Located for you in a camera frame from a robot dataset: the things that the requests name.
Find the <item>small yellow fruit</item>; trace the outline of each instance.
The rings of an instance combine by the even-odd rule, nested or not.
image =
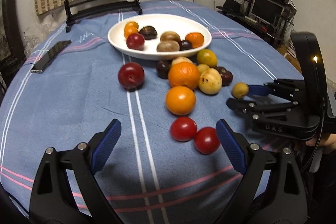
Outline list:
[[[217,66],[217,57],[213,51],[206,48],[197,53],[197,63],[214,68]]]
[[[249,86],[245,83],[237,83],[232,88],[232,95],[237,99],[242,99],[246,94],[249,93]]]
[[[208,69],[201,74],[198,87],[205,94],[216,94],[222,88],[222,77],[217,70]]]
[[[210,67],[208,65],[205,65],[205,64],[199,64],[199,65],[197,65],[197,69],[198,69],[199,73],[202,74],[206,70],[210,69]]]
[[[175,59],[173,59],[173,61],[171,62],[171,66],[174,66],[178,63],[182,63],[182,62],[188,62],[188,63],[192,63],[192,61],[189,58],[186,58],[184,56],[179,56],[176,57]]]

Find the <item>small orange fruit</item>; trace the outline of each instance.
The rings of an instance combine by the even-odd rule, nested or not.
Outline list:
[[[127,27],[124,31],[124,37],[127,39],[131,34],[138,33],[138,29],[135,27]]]
[[[193,48],[198,48],[204,43],[204,36],[200,32],[191,32],[185,36],[185,40],[190,41]]]
[[[195,93],[185,86],[176,86],[167,92],[167,109],[175,115],[188,115],[194,109],[195,104]]]
[[[124,31],[125,31],[125,29],[127,29],[128,27],[135,27],[135,28],[139,29],[139,24],[136,23],[136,22],[134,22],[134,21],[127,22],[127,24],[125,25]]]
[[[200,80],[200,72],[195,64],[182,62],[171,67],[168,80],[172,88],[182,85],[194,90]]]

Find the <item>blue tablecloth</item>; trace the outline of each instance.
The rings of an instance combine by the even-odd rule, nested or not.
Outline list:
[[[167,13],[193,19],[212,34],[210,49],[219,65],[234,75],[233,83],[263,84],[275,78],[302,79],[275,49],[231,19],[204,6],[185,1],[142,3],[144,14]],[[104,194],[126,224],[212,223],[240,181],[220,147],[201,155],[193,141],[179,143],[169,134],[176,118],[165,107],[169,84],[157,77],[155,62],[122,55],[107,39],[116,23],[135,12],[85,19],[65,32],[65,24],[33,52],[12,81],[0,108],[1,183],[26,208],[33,180],[45,149],[74,148],[101,132],[113,118],[122,134],[105,168],[96,174]],[[30,63],[56,42],[72,40],[43,74],[32,74]],[[117,73],[125,62],[144,67],[144,86],[126,92]],[[190,117],[199,128],[214,127],[224,118],[236,132],[267,149],[279,149],[286,140],[246,132],[244,120],[227,108],[231,86],[217,96],[196,91]],[[72,172],[69,180],[76,202],[88,213]],[[265,189],[263,177],[258,193]]]

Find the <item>smartphone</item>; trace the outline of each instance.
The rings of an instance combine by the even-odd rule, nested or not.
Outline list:
[[[55,59],[55,57],[69,44],[71,40],[57,42],[39,61],[31,68],[32,73],[42,73]]]

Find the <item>oval white plate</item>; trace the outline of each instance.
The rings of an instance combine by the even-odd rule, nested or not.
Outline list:
[[[153,26],[157,31],[157,38],[145,40],[143,51],[129,49],[124,37],[124,27],[127,22],[135,21],[139,24],[139,30],[145,26]],[[167,31],[178,33],[181,40],[191,32],[200,32],[204,35],[204,43],[201,47],[179,52],[157,52],[156,47],[160,43],[160,36]],[[168,15],[168,14],[149,14],[130,17],[122,22],[115,24],[108,32],[108,39],[113,47],[131,57],[145,60],[171,60],[177,56],[190,57],[201,49],[206,48],[211,43],[211,34],[202,24],[189,18]]]

